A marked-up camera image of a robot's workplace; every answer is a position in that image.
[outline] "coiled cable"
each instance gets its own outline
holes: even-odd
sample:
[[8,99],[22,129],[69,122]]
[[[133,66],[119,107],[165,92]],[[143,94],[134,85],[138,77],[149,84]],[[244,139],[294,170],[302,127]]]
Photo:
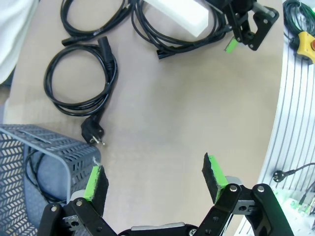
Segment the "coiled cable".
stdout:
[[[134,0],[131,13],[131,22],[138,35],[140,35],[147,42],[157,47],[157,55],[159,59],[169,57],[178,53],[189,52],[207,44],[217,42],[223,39],[227,32],[231,31],[231,27],[226,24],[225,16],[210,7],[214,18],[214,26],[208,36],[195,42],[172,38],[158,32],[156,29],[153,28],[153,26],[149,23],[143,13],[144,5],[144,0]],[[135,17],[139,21],[145,35],[141,33],[140,30],[137,28],[135,24]],[[171,43],[174,46],[168,46],[165,43]]]
[[298,0],[286,0],[283,3],[283,16],[285,27],[293,35],[290,38],[284,33],[290,41],[303,31],[315,36],[315,13],[306,4]]
[[69,46],[79,41],[89,41],[105,32],[108,32],[118,24],[120,24],[131,12],[132,0],[123,0],[121,6],[114,14],[114,16],[101,28],[91,31],[83,31],[73,27],[67,20],[68,12],[73,0],[63,0],[60,9],[60,17],[63,23],[64,29],[71,35],[70,38],[64,39],[62,44]]
[[[105,86],[103,91],[99,95],[87,101],[72,104],[61,102],[54,97],[52,80],[54,70],[59,61],[65,55],[76,50],[87,51],[97,58],[105,74]],[[66,47],[63,50],[61,50],[57,55],[55,55],[55,57],[49,63],[45,73],[44,89],[46,95],[50,98],[50,100],[54,103],[54,105],[57,107],[59,111],[69,116],[85,117],[96,114],[97,112],[102,110],[102,108],[109,99],[109,96],[113,90],[113,84],[118,75],[117,61],[114,55],[111,53],[111,51],[108,52],[108,54],[111,55],[111,58],[105,58],[104,55],[102,54],[100,47],[94,44],[85,45],[77,44]]]

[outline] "metal mesh bin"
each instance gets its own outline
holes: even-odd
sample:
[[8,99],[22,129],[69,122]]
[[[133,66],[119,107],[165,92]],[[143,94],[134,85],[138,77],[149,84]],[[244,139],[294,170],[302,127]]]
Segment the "metal mesh bin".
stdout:
[[34,236],[46,202],[25,178],[30,150],[43,154],[38,168],[45,191],[64,197],[84,189],[99,150],[35,125],[0,125],[0,235]]

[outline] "power cord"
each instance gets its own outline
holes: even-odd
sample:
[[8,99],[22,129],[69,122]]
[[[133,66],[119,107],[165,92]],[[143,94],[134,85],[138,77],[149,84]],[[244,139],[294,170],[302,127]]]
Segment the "power cord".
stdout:
[[[64,103],[54,97],[52,80],[54,70],[59,61],[67,54],[75,51],[83,50],[94,55],[100,62],[105,74],[104,90],[97,96],[79,103]],[[102,143],[104,129],[99,125],[100,119],[105,111],[105,105],[113,91],[115,81],[118,77],[118,65],[115,56],[112,54],[107,37],[98,39],[98,46],[94,44],[71,45],[61,50],[49,63],[45,77],[44,89],[47,96],[62,113],[75,116],[89,116],[81,124],[82,136],[88,144]]]
[[[309,164],[306,164],[304,166],[301,166],[295,170],[289,170],[289,171],[275,171],[274,174],[273,174],[273,180],[277,183],[281,182],[282,180],[284,180],[286,177],[296,173],[297,171],[305,168],[305,167],[308,167],[308,166],[312,166],[312,165],[315,165],[315,162],[311,162]],[[306,198],[306,195],[308,194],[308,192],[315,186],[315,181],[307,188],[307,190],[305,191],[303,197],[301,198],[300,202],[299,202],[299,205],[302,205],[305,198]]]
[[[36,165],[34,166],[32,158],[34,157],[34,154],[37,152],[38,152],[38,150],[31,150],[31,148],[29,148],[29,153],[28,153],[27,157],[25,158],[25,165],[24,165],[24,171],[25,171],[26,179],[39,191],[39,193],[45,199],[47,204],[50,204],[50,203],[59,203],[59,204],[64,203],[65,204],[66,199],[59,199],[59,198],[45,192],[42,189],[42,187],[40,186],[40,184],[38,183],[38,176],[37,176],[38,175],[38,169],[39,169],[40,163],[41,163],[45,154],[42,153],[39,156],[39,159],[38,159]],[[31,175],[32,175],[34,180],[32,180],[29,176],[28,168],[27,168],[28,166],[30,167]]]
[[108,32],[109,30],[120,24],[129,15],[129,13],[131,12],[131,1],[132,0],[123,0],[121,6],[114,14],[114,16],[101,28],[91,31],[82,31],[73,27],[67,20],[68,12],[73,0],[63,0],[60,9],[60,17],[64,29],[71,35],[71,37],[64,39],[62,41],[62,44],[64,46],[69,46],[79,41],[89,41],[105,32]]
[[315,36],[315,13],[306,4],[298,0],[286,0],[283,3],[283,16],[284,25],[292,37],[290,38],[286,33],[284,35],[289,40],[292,49],[299,48],[299,33],[306,31]]
[[[210,43],[217,42],[223,39],[227,32],[231,31],[231,27],[226,24],[225,16],[218,11],[210,7],[210,10],[214,17],[214,26],[207,37],[195,42],[188,42],[166,36],[149,23],[143,13],[143,7],[145,5],[144,0],[134,0],[135,3],[132,6],[131,22],[135,31],[147,42],[157,47],[157,55],[159,59],[163,59],[178,53],[185,53],[192,51],[196,48],[200,48]],[[145,34],[141,33],[135,24],[135,18],[139,21]],[[173,44],[174,46],[167,46],[165,43]]]

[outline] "white cloth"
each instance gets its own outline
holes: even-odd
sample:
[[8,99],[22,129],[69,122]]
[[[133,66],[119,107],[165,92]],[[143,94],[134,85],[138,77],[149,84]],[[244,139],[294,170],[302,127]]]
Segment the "white cloth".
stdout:
[[0,0],[0,84],[15,67],[38,0]]

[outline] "green foam pad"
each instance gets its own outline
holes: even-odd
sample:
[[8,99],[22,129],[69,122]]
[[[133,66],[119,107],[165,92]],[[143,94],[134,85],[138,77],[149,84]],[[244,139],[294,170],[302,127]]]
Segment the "green foam pad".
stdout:
[[202,173],[205,177],[212,201],[216,203],[221,195],[221,191],[228,185],[228,181],[214,156],[205,154]]

